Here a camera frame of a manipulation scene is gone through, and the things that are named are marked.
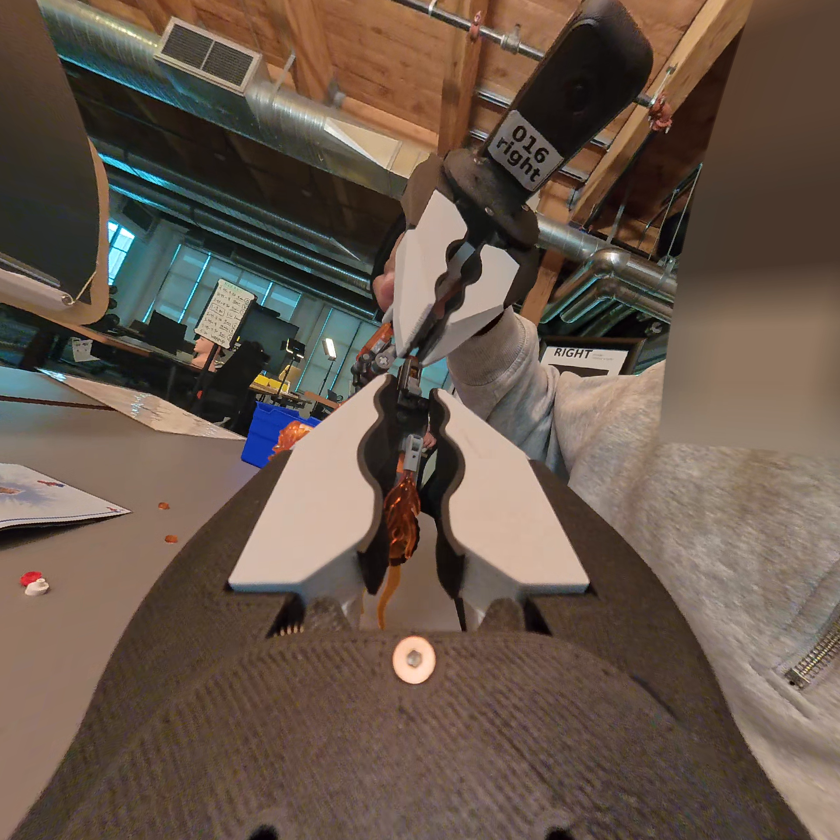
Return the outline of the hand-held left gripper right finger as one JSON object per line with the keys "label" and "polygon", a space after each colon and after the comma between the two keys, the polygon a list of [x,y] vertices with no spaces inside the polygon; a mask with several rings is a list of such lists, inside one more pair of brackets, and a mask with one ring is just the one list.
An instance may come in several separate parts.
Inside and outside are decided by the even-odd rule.
{"label": "hand-held left gripper right finger", "polygon": [[529,458],[462,402],[429,396],[437,577],[463,631],[491,604],[582,595],[590,578]]}

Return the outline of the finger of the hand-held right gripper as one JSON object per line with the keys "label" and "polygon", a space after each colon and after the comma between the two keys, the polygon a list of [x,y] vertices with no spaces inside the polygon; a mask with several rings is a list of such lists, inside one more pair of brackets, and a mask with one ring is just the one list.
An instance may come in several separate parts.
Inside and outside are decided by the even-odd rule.
{"label": "finger of the hand-held right gripper", "polygon": [[452,248],[465,241],[468,227],[456,204],[433,192],[416,225],[405,232],[395,257],[392,325],[398,350],[419,349],[440,320],[440,290]]}
{"label": "finger of the hand-held right gripper", "polygon": [[462,302],[444,319],[439,336],[418,351],[420,364],[441,361],[502,314],[519,264],[502,248],[482,248],[478,257],[477,280],[465,287]]}

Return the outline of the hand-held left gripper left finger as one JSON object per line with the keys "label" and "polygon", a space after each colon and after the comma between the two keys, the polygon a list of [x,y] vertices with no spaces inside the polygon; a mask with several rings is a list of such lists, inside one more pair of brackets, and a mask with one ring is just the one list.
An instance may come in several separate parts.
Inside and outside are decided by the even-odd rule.
{"label": "hand-held left gripper left finger", "polygon": [[394,376],[381,375],[287,452],[279,477],[227,582],[236,593],[332,597],[358,615],[363,571],[394,482]]}

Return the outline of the lego motorcycle model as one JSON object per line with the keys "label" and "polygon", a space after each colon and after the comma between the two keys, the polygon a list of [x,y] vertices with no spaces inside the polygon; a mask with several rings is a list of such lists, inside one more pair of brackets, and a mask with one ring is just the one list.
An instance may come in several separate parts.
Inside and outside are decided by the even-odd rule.
{"label": "lego motorcycle model", "polygon": [[[364,383],[385,372],[395,358],[396,344],[388,312],[380,328],[359,351],[352,368],[352,391],[359,391]],[[389,539],[389,565],[385,574],[376,621],[385,629],[386,608],[401,581],[403,564],[411,558],[419,540],[417,516],[421,500],[417,487],[422,466],[433,451],[431,435],[408,435],[401,444],[397,460],[394,487],[385,496],[383,522]]]}

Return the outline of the person's right forearm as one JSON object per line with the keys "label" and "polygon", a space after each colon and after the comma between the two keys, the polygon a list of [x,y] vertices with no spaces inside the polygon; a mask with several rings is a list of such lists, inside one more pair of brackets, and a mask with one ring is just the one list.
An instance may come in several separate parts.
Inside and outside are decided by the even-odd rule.
{"label": "person's right forearm", "polygon": [[459,400],[532,460],[560,471],[555,386],[539,362],[536,327],[512,309],[447,357]]}

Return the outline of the lego instruction booklet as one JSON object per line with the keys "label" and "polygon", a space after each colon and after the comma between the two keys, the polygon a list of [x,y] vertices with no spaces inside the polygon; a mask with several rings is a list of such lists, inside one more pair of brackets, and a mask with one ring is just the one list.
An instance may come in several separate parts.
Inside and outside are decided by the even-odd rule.
{"label": "lego instruction booklet", "polygon": [[131,510],[22,465],[1,464],[1,530],[109,519]]}

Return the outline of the person's right hand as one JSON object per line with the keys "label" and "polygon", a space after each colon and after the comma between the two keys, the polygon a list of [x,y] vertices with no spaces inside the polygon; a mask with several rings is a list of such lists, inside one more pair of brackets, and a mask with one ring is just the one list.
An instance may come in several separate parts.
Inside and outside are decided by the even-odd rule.
{"label": "person's right hand", "polygon": [[374,266],[371,280],[371,293],[377,310],[377,319],[381,321],[394,300],[396,274],[395,251],[386,259],[379,259]]}

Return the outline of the blue plastic bin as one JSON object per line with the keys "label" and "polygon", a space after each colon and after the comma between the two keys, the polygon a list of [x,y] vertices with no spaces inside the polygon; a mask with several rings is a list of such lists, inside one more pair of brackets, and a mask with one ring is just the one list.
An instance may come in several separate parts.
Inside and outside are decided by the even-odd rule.
{"label": "blue plastic bin", "polygon": [[273,448],[277,445],[280,433],[292,422],[301,422],[308,427],[316,427],[321,423],[316,418],[302,418],[299,412],[289,408],[258,402],[241,459],[258,469],[265,467],[272,456]]}

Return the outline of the framed tag sign on stand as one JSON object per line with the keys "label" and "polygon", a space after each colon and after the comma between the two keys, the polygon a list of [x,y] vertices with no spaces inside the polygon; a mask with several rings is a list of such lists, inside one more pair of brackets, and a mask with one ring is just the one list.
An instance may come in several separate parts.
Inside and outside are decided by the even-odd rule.
{"label": "framed tag sign on stand", "polygon": [[540,363],[583,377],[631,375],[645,339],[559,336],[546,339]]}

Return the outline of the black office chair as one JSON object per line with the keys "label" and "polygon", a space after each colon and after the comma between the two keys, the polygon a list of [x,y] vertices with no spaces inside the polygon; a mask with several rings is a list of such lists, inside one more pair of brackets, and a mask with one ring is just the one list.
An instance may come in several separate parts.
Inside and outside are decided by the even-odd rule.
{"label": "black office chair", "polygon": [[205,377],[192,412],[214,423],[233,423],[245,407],[254,379],[269,360],[261,343],[242,342],[220,370]]}

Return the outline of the black computer monitor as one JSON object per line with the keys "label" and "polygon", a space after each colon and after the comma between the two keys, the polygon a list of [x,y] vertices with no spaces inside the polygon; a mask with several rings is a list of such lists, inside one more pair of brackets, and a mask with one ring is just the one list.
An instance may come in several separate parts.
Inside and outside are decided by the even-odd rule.
{"label": "black computer monitor", "polygon": [[269,356],[263,371],[277,378],[287,364],[286,341],[295,340],[297,335],[297,325],[284,320],[278,313],[253,303],[239,328],[238,341],[257,342]]}

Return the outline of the printed paper sheet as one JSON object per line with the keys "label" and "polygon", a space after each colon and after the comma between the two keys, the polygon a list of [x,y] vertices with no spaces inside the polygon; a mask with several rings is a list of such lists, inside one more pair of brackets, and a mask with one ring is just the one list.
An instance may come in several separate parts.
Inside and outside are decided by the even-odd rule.
{"label": "printed paper sheet", "polygon": [[241,445],[245,443],[245,438],[241,435],[210,423],[167,402],[165,399],[140,392],[135,388],[101,383],[45,369],[38,369],[38,373],[114,409],[155,432],[197,438],[233,440]]}

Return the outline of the whiteboard with writing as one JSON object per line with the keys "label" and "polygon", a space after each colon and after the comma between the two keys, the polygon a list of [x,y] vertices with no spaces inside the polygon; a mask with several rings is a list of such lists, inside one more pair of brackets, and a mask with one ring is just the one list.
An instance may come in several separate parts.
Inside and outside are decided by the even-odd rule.
{"label": "whiteboard with writing", "polygon": [[195,335],[220,349],[230,350],[237,340],[242,322],[255,302],[255,294],[220,279],[197,321]]}

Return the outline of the silver ventilation duct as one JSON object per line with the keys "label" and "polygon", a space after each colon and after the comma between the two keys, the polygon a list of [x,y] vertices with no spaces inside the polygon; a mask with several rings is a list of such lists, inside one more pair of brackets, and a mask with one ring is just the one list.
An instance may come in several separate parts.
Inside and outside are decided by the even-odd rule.
{"label": "silver ventilation duct", "polygon": [[[161,36],[106,14],[82,2],[38,2],[47,31],[59,58],[126,88],[165,102],[174,108],[216,124],[348,181],[397,198],[409,176],[431,151],[414,141],[380,132],[344,111],[305,98],[272,81],[264,57],[246,47],[172,18]],[[520,124],[536,134],[539,153],[532,163],[539,172],[520,175],[500,158],[503,171],[521,179],[521,192],[537,193],[554,172],[578,154],[615,115],[630,104],[652,107],[643,95],[641,80],[648,70],[649,43],[619,3],[607,15],[608,34],[618,39],[612,92],[595,94],[591,121],[572,122],[561,114],[560,100],[539,93],[548,78],[560,84],[560,48],[568,46],[573,25],[595,15],[597,4],[584,4],[539,66],[508,104],[504,119],[484,137],[487,143],[498,130]]]}

